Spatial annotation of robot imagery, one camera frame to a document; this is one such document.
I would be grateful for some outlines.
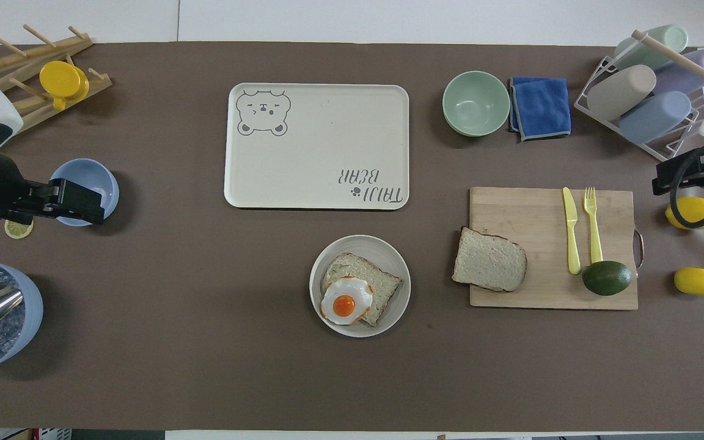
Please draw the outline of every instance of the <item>brown mat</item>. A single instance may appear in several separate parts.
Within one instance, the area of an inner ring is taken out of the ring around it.
[[[102,227],[37,218],[0,262],[45,299],[33,342],[0,365],[0,427],[366,431],[704,431],[704,298],[673,271],[704,267],[650,194],[656,162],[573,111],[566,139],[483,139],[444,121],[453,76],[567,78],[576,97],[610,48],[159,43],[95,45],[80,67],[114,86],[5,152],[47,181],[95,158],[120,183]],[[411,106],[411,198],[395,212],[243,211],[224,200],[227,93],[243,81],[399,84]],[[634,192],[645,236],[640,309],[480,309],[450,281],[469,188]],[[354,340],[320,322],[308,276],[333,240],[403,254],[411,302]]]

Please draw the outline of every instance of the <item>white plate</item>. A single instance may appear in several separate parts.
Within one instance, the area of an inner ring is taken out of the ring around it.
[[[238,208],[401,208],[409,198],[407,92],[238,84],[227,101],[224,198]]]
[[[325,320],[319,312],[319,303],[322,301],[321,282],[325,271],[328,270],[330,263],[344,252],[355,254],[358,257],[363,257],[369,260],[374,265],[387,273],[391,273],[403,279],[403,282],[393,294],[385,312],[379,318],[377,326],[373,328],[362,321],[353,323],[349,326],[340,326]],[[311,268],[311,276],[309,278],[309,297],[313,309],[317,312],[318,317],[329,328],[340,332],[343,335],[350,337],[369,337],[391,328],[406,310],[409,303],[409,295],[411,293],[411,279],[409,277],[409,269],[406,267],[406,262],[403,257],[389,245],[388,242],[381,240],[375,236],[355,235],[345,236],[330,243],[317,257],[317,261],[313,263]]]

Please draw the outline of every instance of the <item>black cable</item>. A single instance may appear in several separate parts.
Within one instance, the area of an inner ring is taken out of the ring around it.
[[[675,177],[673,177],[672,183],[670,183],[670,209],[673,210],[673,214],[675,215],[675,219],[680,223],[682,226],[689,228],[689,229],[696,229],[696,228],[702,228],[704,226],[704,218],[702,220],[698,220],[697,222],[689,222],[679,211],[678,209],[678,201],[677,201],[677,196],[678,196],[678,187],[681,186],[681,181],[684,178],[684,175],[686,174],[686,171],[690,166],[692,166],[693,162],[696,161],[700,156],[704,154],[704,147],[699,147],[696,148],[695,150],[690,153],[683,162],[681,162],[681,166],[678,167]]]

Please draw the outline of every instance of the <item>toast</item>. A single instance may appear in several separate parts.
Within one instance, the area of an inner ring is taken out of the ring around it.
[[[495,292],[513,292],[526,278],[526,252],[501,236],[463,228],[452,279]]]
[[[400,284],[402,284],[402,279],[391,273],[383,272],[383,270],[363,257],[345,252],[330,262],[328,270],[324,272],[321,284],[322,293],[325,292],[330,284],[338,281],[343,276],[354,276],[355,278],[364,279],[374,289],[374,300],[371,304],[371,309],[364,315],[362,321],[375,328],[377,321],[380,320],[383,312],[385,312],[388,302],[393,298]]]

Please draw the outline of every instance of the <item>beige cup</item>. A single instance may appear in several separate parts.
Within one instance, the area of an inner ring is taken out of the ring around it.
[[[588,92],[588,109],[601,120],[614,120],[648,96],[656,74],[642,64],[614,73]]]

